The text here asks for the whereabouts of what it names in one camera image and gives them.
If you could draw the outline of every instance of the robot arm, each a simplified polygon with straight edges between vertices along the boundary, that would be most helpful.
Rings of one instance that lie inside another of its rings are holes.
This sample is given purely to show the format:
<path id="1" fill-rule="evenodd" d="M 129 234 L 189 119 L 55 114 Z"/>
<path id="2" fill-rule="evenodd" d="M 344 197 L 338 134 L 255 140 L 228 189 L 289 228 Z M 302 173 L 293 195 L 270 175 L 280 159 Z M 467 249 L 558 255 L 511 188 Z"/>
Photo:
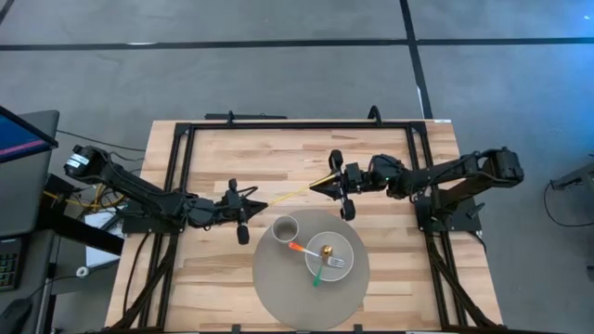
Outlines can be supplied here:
<path id="1" fill-rule="evenodd" d="M 92 146 L 74 147 L 74 154 L 64 165 L 66 175 L 88 185 L 101 183 L 137 202 L 147 217 L 179 231 L 185 223 L 192 227 L 208 228 L 211 225 L 236 222 L 239 244 L 249 243 L 247 223 L 256 213 L 267 207 L 266 203 L 247 199 L 257 187 L 237 190 L 237 181 L 229 181 L 229 190 L 214 202 L 196 194 L 179 191 L 166 192 L 140 177 L 127 172 L 111 161 L 110 154 Z"/>
<path id="2" fill-rule="evenodd" d="M 523 170 L 516 153 L 506 148 L 473 152 L 432 167 L 411 171 L 404 164 L 387 155 L 371 158 L 366 172 L 357 163 L 342 168 L 342 153 L 333 150 L 329 156 L 329 167 L 336 175 L 334 179 L 311 189 L 342 202 L 341 216 L 344 220 L 355 218 L 355 205 L 348 194 L 386 189 L 386 196 L 394 199 L 423 196 L 433 185 L 465 178 L 448 190 L 432 192 L 432 208 L 435 212 L 452 212 L 465 199 L 471 198 L 488 188 L 512 187 L 523 180 Z"/>

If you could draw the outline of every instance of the cup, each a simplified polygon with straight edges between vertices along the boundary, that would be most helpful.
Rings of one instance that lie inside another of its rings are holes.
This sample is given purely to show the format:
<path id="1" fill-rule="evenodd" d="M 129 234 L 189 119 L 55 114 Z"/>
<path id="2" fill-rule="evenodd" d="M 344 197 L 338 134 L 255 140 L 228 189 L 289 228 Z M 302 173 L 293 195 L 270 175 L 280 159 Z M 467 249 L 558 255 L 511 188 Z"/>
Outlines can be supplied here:
<path id="1" fill-rule="evenodd" d="M 272 236 L 281 243 L 295 240 L 299 234 L 299 223 L 291 216 L 280 216 L 272 224 Z"/>

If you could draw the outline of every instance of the monitor screen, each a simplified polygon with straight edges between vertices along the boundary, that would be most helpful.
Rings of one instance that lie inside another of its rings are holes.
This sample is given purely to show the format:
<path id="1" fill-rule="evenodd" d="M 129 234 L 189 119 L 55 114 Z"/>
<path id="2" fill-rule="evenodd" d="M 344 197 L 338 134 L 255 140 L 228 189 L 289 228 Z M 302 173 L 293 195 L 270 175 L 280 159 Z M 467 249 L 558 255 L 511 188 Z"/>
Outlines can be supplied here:
<path id="1" fill-rule="evenodd" d="M 43 152 L 57 145 L 53 138 L 0 107 L 0 162 Z"/>

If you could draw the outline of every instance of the wooden table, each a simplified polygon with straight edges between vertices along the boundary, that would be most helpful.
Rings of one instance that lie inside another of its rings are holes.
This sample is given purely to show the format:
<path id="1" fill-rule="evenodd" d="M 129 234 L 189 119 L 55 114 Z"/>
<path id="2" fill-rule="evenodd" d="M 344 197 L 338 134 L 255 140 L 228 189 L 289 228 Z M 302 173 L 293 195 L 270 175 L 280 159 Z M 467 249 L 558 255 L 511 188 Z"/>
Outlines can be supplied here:
<path id="1" fill-rule="evenodd" d="M 141 177 L 157 186 L 164 183 L 175 123 L 156 121 L 152 126 Z M 451 123 L 427 121 L 427 130 L 434 163 L 458 157 Z M 200 130 L 196 135 L 187 189 L 209 199 L 219 199 L 233 177 L 239 188 L 259 187 L 252 199 L 275 199 L 326 176 L 328 156 L 334 148 L 342 151 L 345 163 L 356 161 L 363 169 L 371 156 L 379 153 L 397 157 L 410 168 L 405 131 L 398 129 Z M 420 140 L 416 140 L 422 167 Z M 185 144 L 183 139 L 180 152 Z M 175 180 L 179 179 L 182 156 Z M 407 199 L 389 199 L 384 192 L 353 195 L 351 199 L 356 218 L 350 224 L 368 249 L 371 274 L 359 310 L 335 329 L 351 330 L 353 324 L 368 330 L 440 328 L 424 237 L 417 228 L 412 204 Z M 252 255 L 258 240 L 280 215 L 301 209 L 338 215 L 339 208 L 339 202 L 306 191 L 254 216 L 247 246 L 238 244 L 233 224 L 209 232 L 186 229 L 177 249 L 166 330 L 229 331 L 233 324 L 241 324 L 245 330 L 287 330 L 266 311 L 253 287 Z M 125 241 L 107 326 L 122 317 L 123 294 L 141 238 L 134 235 Z M 451 239 L 460 283 L 484 313 L 500 323 L 483 247 L 467 233 L 452 233 Z M 152 236 L 140 253 L 129 304 L 145 284 L 151 247 Z M 455 323 L 446 283 L 445 295 L 450 321 Z M 160 296 L 160 288 L 155 296 Z M 158 300 L 153 298 L 149 324 L 155 323 Z"/>

